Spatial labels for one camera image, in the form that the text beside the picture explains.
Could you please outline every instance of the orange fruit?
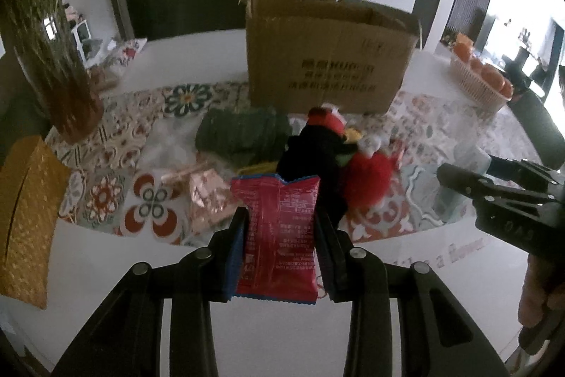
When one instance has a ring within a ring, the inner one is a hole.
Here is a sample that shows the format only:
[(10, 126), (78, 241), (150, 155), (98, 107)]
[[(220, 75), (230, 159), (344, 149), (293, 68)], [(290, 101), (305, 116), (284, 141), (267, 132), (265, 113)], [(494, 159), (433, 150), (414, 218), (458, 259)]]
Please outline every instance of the orange fruit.
[(481, 60), (479, 60), (478, 58), (471, 58), (471, 60), (469, 60), (469, 66), (471, 67), (471, 70), (478, 74), (481, 75), (482, 72), (482, 63)]
[(482, 67), (481, 77), (494, 91), (501, 91), (504, 87), (504, 76), (491, 64), (485, 64)]
[(455, 53), (462, 62), (469, 63), (469, 58), (471, 58), (471, 47), (459, 42), (453, 47), (453, 53)]
[(512, 95), (514, 94), (514, 85), (505, 78), (504, 87), (502, 87), (502, 90), (499, 93), (506, 98), (512, 98)]

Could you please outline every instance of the white tabletop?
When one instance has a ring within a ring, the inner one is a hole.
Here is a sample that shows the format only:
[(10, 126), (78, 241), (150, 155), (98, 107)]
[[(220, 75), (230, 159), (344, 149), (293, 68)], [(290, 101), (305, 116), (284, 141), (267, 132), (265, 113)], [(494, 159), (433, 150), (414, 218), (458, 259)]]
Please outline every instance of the white tabletop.
[[(403, 90), (467, 101), (445, 78), (446, 67), (445, 60), (416, 51)], [(245, 73), (245, 31), (175, 37), (148, 43), (113, 93), (180, 82), (240, 80)], [(408, 266), (429, 260), (501, 357), (512, 353), (520, 330), (516, 312), (526, 268), (524, 252), (480, 232), (471, 220), (361, 246), (388, 263)], [(59, 220), (49, 263), (47, 309), (5, 297), (0, 297), (0, 308), (28, 349), (51, 370), (133, 264), (172, 264), (191, 250), (151, 239), (118, 238)], [(211, 314), (222, 376), (343, 374), (349, 304), (336, 305), (328, 298), (315, 306), (235, 298), (226, 305), (212, 304)], [(245, 330), (252, 331), (249, 341), (241, 340)], [(163, 332), (162, 375), (167, 375), (167, 326)]]

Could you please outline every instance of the white plastic basket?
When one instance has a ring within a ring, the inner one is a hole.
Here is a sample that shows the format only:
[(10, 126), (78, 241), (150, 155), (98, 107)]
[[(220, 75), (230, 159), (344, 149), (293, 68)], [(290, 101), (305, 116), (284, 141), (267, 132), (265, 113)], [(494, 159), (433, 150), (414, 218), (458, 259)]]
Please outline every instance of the white plastic basket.
[(488, 85), (481, 76), (474, 73), (469, 65), (462, 62), (457, 55), (451, 54), (451, 75), (463, 91), (480, 107), (489, 112), (497, 112), (510, 98), (502, 96)]

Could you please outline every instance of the pink package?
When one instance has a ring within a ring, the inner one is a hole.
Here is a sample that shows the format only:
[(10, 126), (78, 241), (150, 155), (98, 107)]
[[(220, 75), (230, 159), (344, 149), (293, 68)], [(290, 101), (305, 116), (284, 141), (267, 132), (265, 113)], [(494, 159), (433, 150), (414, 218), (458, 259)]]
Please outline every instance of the pink package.
[(232, 180), (250, 222), (237, 294), (315, 304), (314, 209), (320, 179), (286, 183), (279, 176)]

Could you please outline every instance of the dark green object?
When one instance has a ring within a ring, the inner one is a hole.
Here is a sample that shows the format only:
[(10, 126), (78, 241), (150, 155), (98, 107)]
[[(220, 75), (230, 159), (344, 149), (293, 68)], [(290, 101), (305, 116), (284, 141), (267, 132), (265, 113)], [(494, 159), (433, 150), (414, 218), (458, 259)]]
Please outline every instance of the dark green object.
[(244, 112), (211, 108), (196, 134), (196, 149), (214, 152), (236, 168), (278, 161), (292, 133), (286, 114), (273, 109)]

